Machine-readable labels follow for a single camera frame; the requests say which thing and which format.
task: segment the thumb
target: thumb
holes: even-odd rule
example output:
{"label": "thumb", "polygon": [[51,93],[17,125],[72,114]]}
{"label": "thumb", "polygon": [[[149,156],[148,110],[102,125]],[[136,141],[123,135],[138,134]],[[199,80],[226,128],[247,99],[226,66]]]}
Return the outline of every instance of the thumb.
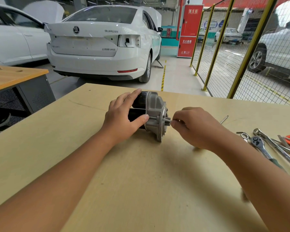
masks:
{"label": "thumb", "polygon": [[179,122],[177,120],[172,120],[171,126],[173,127],[173,129],[175,129],[177,132],[179,132],[179,134],[181,136],[184,136],[188,131],[186,125],[182,124],[181,122]]}
{"label": "thumb", "polygon": [[132,126],[137,130],[143,124],[145,124],[149,119],[149,115],[141,115],[140,117],[136,118],[134,121],[131,122]]}

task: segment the red reflector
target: red reflector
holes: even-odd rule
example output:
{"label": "red reflector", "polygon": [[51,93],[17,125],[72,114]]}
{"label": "red reflector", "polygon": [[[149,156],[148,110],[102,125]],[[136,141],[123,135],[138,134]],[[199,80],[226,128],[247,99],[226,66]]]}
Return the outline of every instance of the red reflector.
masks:
{"label": "red reflector", "polygon": [[137,71],[138,69],[136,68],[136,69],[132,69],[132,70],[127,70],[127,71],[117,71],[117,72],[119,72],[119,73],[125,73],[125,72],[135,72],[135,71]]}

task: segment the car tire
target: car tire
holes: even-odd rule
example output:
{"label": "car tire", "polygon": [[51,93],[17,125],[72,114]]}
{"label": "car tire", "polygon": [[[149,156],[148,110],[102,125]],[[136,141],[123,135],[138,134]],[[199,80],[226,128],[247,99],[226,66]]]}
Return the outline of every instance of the car tire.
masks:
{"label": "car tire", "polygon": [[159,59],[160,59],[160,56],[161,56],[161,44],[160,44],[160,50],[159,50],[159,54],[158,54],[158,56],[157,56],[156,60],[159,60]]}
{"label": "car tire", "polygon": [[249,61],[248,70],[255,73],[263,71],[266,68],[264,65],[265,59],[266,49],[263,47],[258,47]]}
{"label": "car tire", "polygon": [[149,53],[145,73],[139,77],[139,82],[147,83],[151,74],[151,54]]}

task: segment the hand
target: hand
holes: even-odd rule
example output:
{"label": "hand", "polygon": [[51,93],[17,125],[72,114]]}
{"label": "hand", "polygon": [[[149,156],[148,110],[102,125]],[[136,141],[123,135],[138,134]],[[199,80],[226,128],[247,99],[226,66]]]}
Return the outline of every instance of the hand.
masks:
{"label": "hand", "polygon": [[137,89],[132,93],[124,93],[109,104],[99,132],[105,134],[111,142],[110,144],[116,145],[126,140],[148,121],[148,115],[142,115],[132,122],[128,120],[129,109],[141,91],[141,89]]}
{"label": "hand", "polygon": [[175,112],[171,126],[189,144],[213,151],[229,131],[200,107],[185,107]]}

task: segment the skoda logo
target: skoda logo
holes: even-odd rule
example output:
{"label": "skoda logo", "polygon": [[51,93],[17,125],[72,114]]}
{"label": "skoda logo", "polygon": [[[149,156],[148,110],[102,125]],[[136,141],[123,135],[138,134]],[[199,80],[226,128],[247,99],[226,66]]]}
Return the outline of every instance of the skoda logo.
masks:
{"label": "skoda logo", "polygon": [[74,32],[75,34],[78,34],[78,33],[79,33],[79,27],[74,26],[74,27],[73,27],[73,32]]}

